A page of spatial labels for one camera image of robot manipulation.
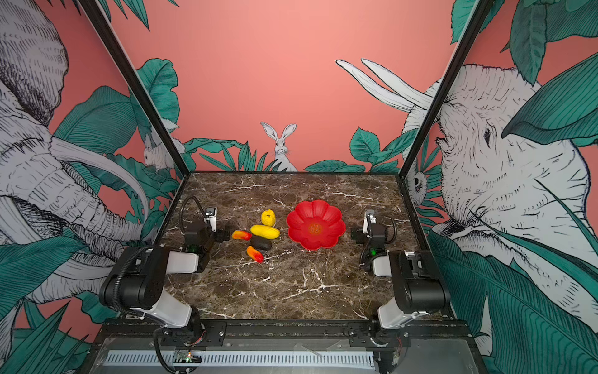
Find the dark fake avocado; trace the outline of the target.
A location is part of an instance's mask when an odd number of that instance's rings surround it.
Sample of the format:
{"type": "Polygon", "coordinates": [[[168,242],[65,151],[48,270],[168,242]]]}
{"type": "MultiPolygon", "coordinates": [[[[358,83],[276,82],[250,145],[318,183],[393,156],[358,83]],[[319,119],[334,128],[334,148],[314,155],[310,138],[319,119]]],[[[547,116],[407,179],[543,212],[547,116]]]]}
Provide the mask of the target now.
{"type": "Polygon", "coordinates": [[[257,249],[260,252],[269,251],[273,247],[273,243],[270,239],[263,238],[258,235],[253,235],[250,239],[250,244],[254,249],[257,249]]]}

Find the long yellow fake fruit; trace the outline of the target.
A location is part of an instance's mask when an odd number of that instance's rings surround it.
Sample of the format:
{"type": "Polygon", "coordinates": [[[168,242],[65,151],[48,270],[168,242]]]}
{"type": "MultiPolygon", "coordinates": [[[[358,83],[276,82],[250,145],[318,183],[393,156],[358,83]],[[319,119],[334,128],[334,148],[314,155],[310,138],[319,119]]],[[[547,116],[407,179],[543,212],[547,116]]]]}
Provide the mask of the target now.
{"type": "Polygon", "coordinates": [[[264,224],[256,224],[250,228],[253,235],[273,240],[280,237],[280,230],[264,224]]]}

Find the small yellow fake lemon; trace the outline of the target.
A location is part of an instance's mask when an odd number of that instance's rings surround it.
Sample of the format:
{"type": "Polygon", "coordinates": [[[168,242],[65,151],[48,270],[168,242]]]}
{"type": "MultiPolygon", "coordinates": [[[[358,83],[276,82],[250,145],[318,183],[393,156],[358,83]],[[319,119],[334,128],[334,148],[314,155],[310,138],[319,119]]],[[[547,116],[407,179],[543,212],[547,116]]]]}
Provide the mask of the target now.
{"type": "Polygon", "coordinates": [[[265,210],[261,214],[261,222],[265,226],[274,227],[276,219],[276,215],[272,210],[265,210]]]}

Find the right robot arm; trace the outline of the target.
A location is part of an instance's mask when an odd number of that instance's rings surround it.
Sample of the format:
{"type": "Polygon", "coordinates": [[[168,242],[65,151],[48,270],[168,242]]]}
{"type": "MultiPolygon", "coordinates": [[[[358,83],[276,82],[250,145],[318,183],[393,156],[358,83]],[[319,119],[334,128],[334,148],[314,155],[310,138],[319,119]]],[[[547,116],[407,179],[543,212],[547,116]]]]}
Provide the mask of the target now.
{"type": "Polygon", "coordinates": [[[392,298],[378,308],[377,316],[381,328],[398,330],[420,317],[446,309],[451,296],[432,253],[389,249],[396,240],[396,223],[392,224],[392,237],[388,236],[388,229],[368,211],[362,227],[352,228],[350,236],[362,245],[360,268],[376,277],[391,279],[392,298]]]}

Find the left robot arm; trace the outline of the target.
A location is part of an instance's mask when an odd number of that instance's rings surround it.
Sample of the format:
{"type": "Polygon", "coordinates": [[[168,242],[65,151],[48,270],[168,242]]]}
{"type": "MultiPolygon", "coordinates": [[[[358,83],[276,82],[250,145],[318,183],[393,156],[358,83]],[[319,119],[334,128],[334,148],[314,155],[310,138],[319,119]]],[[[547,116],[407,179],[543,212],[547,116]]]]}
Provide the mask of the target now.
{"type": "Polygon", "coordinates": [[[195,196],[185,198],[179,211],[183,249],[160,245],[127,248],[101,286],[101,304],[125,315],[151,319],[162,333],[188,347],[205,341],[207,328],[199,311],[172,296],[164,283],[169,274],[202,273],[213,245],[229,240],[229,228],[216,228],[217,212],[216,207],[202,207],[195,196]]]}

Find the red-yellow fake mango upper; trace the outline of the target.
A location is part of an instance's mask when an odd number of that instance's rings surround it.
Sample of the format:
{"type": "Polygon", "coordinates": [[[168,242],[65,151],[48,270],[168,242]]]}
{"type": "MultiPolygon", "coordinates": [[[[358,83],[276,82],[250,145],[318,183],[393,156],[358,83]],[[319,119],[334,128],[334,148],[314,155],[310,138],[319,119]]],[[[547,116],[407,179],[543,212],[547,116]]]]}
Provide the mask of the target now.
{"type": "Polygon", "coordinates": [[[250,232],[245,232],[245,231],[241,231],[241,230],[235,230],[231,234],[231,237],[233,239],[236,239],[236,240],[250,241],[251,238],[252,238],[252,234],[250,232]]]}

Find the red-yellow fake mango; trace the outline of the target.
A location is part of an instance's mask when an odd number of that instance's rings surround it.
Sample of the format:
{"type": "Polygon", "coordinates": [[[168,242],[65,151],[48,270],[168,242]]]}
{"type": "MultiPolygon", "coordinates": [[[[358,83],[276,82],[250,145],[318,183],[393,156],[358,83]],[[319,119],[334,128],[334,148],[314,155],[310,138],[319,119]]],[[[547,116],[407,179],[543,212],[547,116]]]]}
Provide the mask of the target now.
{"type": "Polygon", "coordinates": [[[241,230],[235,230],[231,234],[231,237],[233,239],[236,239],[236,240],[250,241],[251,238],[252,238],[252,234],[250,232],[245,232],[245,231],[241,231],[241,230]]]}
{"type": "Polygon", "coordinates": [[[252,260],[254,260],[257,263],[263,263],[265,260],[264,255],[257,249],[254,249],[252,246],[249,246],[246,249],[246,253],[252,260]]]}

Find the red-yellow fake mango lower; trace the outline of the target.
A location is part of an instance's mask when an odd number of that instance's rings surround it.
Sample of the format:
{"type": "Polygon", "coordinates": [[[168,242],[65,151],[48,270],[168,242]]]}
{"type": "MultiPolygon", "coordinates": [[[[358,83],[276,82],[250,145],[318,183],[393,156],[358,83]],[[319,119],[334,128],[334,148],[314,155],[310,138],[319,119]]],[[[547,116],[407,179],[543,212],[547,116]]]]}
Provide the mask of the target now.
{"type": "Polygon", "coordinates": [[[257,263],[263,263],[265,260],[264,255],[257,249],[254,249],[252,246],[249,246],[246,249],[246,253],[252,260],[254,260],[257,263]]]}

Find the red flower-shaped fruit bowl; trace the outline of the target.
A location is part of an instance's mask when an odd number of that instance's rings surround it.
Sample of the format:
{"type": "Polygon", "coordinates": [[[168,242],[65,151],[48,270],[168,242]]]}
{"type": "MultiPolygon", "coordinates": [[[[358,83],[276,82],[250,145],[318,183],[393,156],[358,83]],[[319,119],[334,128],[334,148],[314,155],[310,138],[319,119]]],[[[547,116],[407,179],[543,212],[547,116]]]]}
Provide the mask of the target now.
{"type": "Polygon", "coordinates": [[[341,210],[324,200],[299,203],[286,222],[289,238],[309,252],[333,248],[347,230],[341,210]]]}

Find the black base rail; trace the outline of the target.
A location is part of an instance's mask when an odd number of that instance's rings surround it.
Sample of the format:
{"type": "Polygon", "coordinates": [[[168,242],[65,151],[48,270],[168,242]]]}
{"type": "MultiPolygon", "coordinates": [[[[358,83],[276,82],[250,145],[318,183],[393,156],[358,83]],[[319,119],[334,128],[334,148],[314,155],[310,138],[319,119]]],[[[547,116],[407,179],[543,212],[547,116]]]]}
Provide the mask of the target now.
{"type": "Polygon", "coordinates": [[[199,342],[201,348],[223,347],[226,340],[344,340],[352,348],[369,351],[391,351],[409,348],[417,341],[465,342],[476,346],[470,329],[457,319],[417,319],[398,330],[384,330],[367,319],[206,319],[186,327],[168,328],[167,339],[183,348],[184,341],[199,342]]]}

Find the left black frame post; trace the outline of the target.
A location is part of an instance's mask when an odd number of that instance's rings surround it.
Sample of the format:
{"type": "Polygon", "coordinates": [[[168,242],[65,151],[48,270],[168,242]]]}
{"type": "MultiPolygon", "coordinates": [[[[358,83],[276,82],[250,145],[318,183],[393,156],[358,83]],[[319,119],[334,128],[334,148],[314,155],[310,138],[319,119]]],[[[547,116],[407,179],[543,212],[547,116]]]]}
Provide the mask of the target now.
{"type": "Polygon", "coordinates": [[[144,115],[146,115],[152,127],[157,132],[157,135],[162,140],[168,151],[168,154],[170,154],[172,157],[175,165],[182,173],[183,178],[187,178],[190,175],[190,171],[180,155],[180,152],[174,145],[171,135],[166,130],[160,114],[151,100],[146,88],[141,82],[137,71],[132,66],[129,57],[123,49],[120,41],[116,37],[112,26],[104,16],[103,10],[98,5],[97,1],[82,0],[79,1],[79,4],[85,12],[88,20],[90,20],[90,23],[92,24],[99,38],[102,40],[105,48],[107,48],[107,51],[111,55],[115,65],[117,65],[121,75],[123,75],[125,78],[126,83],[132,90],[133,96],[140,104],[142,112],[144,115]]]}

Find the black frame post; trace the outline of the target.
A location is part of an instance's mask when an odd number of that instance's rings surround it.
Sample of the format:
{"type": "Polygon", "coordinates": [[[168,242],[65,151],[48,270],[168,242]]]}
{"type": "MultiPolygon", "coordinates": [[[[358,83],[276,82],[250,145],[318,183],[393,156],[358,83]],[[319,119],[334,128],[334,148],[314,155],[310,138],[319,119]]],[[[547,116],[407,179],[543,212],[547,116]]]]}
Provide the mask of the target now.
{"type": "Polygon", "coordinates": [[[152,127],[157,132],[157,135],[162,140],[168,151],[168,154],[170,154],[172,157],[175,165],[182,173],[183,178],[187,178],[190,175],[190,171],[180,155],[180,152],[174,145],[171,135],[166,130],[160,114],[151,100],[146,88],[141,82],[137,71],[132,66],[129,57],[123,49],[120,41],[116,37],[112,26],[104,16],[103,10],[98,5],[97,1],[82,0],[79,1],[79,4],[85,12],[88,20],[90,20],[90,23],[92,24],[99,38],[102,40],[105,48],[107,48],[107,51],[111,55],[115,65],[117,65],[121,75],[123,75],[125,78],[126,83],[132,90],[133,96],[140,104],[142,112],[144,115],[146,115],[152,127]]]}
{"type": "Polygon", "coordinates": [[[404,181],[406,179],[408,171],[411,169],[417,157],[417,152],[422,147],[426,135],[436,122],[436,118],[445,102],[445,99],[448,97],[448,94],[456,80],[456,77],[459,74],[459,70],[461,66],[464,64],[465,59],[468,56],[470,49],[473,43],[475,42],[481,30],[481,27],[484,24],[484,20],[489,14],[493,4],[494,1],[491,0],[482,0],[476,2],[476,5],[473,8],[473,12],[471,13],[470,18],[468,20],[467,27],[465,28],[463,35],[459,40],[459,43],[456,47],[456,51],[453,54],[450,64],[448,64],[447,70],[445,71],[445,74],[440,81],[437,93],[433,98],[430,108],[427,110],[425,119],[420,129],[418,130],[417,136],[414,140],[414,143],[412,144],[411,150],[403,164],[403,167],[400,170],[400,181],[404,181]]]}

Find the right black frame post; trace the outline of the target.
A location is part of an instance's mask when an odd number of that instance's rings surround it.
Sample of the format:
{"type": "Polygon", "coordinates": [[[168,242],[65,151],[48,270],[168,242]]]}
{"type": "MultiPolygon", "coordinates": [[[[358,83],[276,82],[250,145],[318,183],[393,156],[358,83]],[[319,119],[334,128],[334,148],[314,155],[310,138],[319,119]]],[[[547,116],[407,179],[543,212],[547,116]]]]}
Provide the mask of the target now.
{"type": "Polygon", "coordinates": [[[436,122],[436,118],[445,102],[445,99],[448,97],[448,94],[456,80],[456,77],[459,74],[459,70],[461,66],[464,64],[465,59],[468,56],[470,49],[473,43],[475,42],[481,30],[481,27],[484,24],[484,20],[489,14],[493,4],[494,1],[491,0],[482,0],[476,2],[476,5],[473,8],[473,12],[471,13],[470,18],[468,20],[467,27],[465,28],[463,35],[459,40],[459,43],[456,47],[456,51],[453,54],[450,64],[448,64],[447,70],[445,71],[445,74],[440,81],[437,93],[433,98],[430,108],[427,110],[425,119],[420,129],[418,130],[417,136],[414,140],[414,143],[412,144],[411,150],[403,164],[403,167],[400,170],[400,181],[404,181],[406,179],[408,171],[411,169],[417,157],[417,152],[422,147],[426,135],[436,122]]]}

